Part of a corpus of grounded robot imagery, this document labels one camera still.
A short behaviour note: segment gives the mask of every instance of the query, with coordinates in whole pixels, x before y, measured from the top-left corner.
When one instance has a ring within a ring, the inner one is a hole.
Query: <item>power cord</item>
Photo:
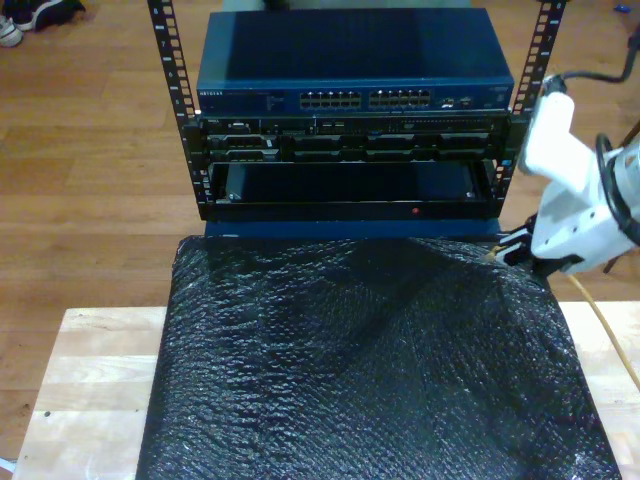
[[[504,250],[504,249],[505,249],[505,247],[502,247],[500,245],[496,245],[491,250],[489,250],[489,253],[487,253],[487,255],[486,255],[487,260],[495,260],[496,255],[498,254],[498,252],[500,250]]]
[[[633,380],[633,383],[638,389],[638,392],[640,392],[640,379],[638,379],[638,375],[633,369],[633,366],[631,365],[629,358],[624,353],[624,350],[620,346],[620,342],[618,342],[618,339],[613,333],[613,330],[611,329],[609,322],[607,322],[607,319],[604,317],[604,315],[598,308],[598,305],[596,305],[595,300],[593,299],[589,291],[582,285],[582,283],[580,283],[580,281],[574,275],[567,275],[567,278],[569,278],[569,281],[573,283],[573,285],[580,291],[584,299],[587,301],[587,303],[593,310],[593,313],[595,313],[596,317],[598,317],[598,320],[600,320],[600,323],[602,324],[602,327],[604,328],[605,332],[607,332],[607,335],[609,336],[609,340],[611,340],[611,343],[613,344],[613,348],[616,349],[616,353],[618,354],[618,357],[620,357],[620,360],[622,361],[624,368],[626,368],[627,373],[631,377],[631,380]]]
[[[576,70],[573,72],[566,72],[557,75],[560,80],[564,81],[569,78],[587,78],[590,80],[596,80],[599,82],[607,82],[607,83],[623,83],[626,81],[631,75],[631,71],[633,70],[633,64],[636,59],[636,54],[638,50],[640,50],[640,25],[636,29],[636,31],[629,38],[629,51],[627,52],[627,59],[624,64],[624,69],[622,70],[622,74],[620,76],[614,75],[606,75],[604,73],[598,72],[589,72],[587,70]]]

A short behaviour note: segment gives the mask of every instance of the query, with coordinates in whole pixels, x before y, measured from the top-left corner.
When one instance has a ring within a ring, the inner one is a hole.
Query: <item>blue box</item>
[[[505,110],[514,82],[481,8],[209,17],[205,116]]]

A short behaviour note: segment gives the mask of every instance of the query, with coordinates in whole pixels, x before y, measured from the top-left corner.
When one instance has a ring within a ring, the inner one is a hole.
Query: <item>wooden floor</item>
[[[86,2],[84,19],[0,51],[0,457],[15,458],[54,338],[69,307],[165,305],[181,238],[203,232],[146,4]],[[195,80],[215,0],[178,1]],[[519,77],[533,0],[476,0],[490,10]],[[552,65],[618,72],[631,22],[612,2],[574,0]],[[575,132],[614,142],[640,117],[640,72],[626,85],[575,81]],[[520,224],[544,186],[518,177],[502,222]],[[640,299],[640,257],[582,275],[599,300]],[[562,300],[578,294],[553,279]]]

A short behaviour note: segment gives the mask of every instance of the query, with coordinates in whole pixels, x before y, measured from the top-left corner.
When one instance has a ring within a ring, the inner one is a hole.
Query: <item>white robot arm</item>
[[[532,261],[534,273],[590,270],[640,245],[640,142],[612,150],[603,134],[595,151],[570,133],[574,103],[564,80],[589,78],[624,82],[640,48],[631,37],[620,77],[570,72],[545,81],[518,161],[528,175],[542,175],[546,187],[538,213],[502,238],[496,259],[508,265]]]

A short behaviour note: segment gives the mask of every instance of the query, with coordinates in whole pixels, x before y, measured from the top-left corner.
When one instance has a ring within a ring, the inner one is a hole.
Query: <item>black bubble wrap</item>
[[[137,478],[620,478],[556,300],[485,253],[186,239]]]

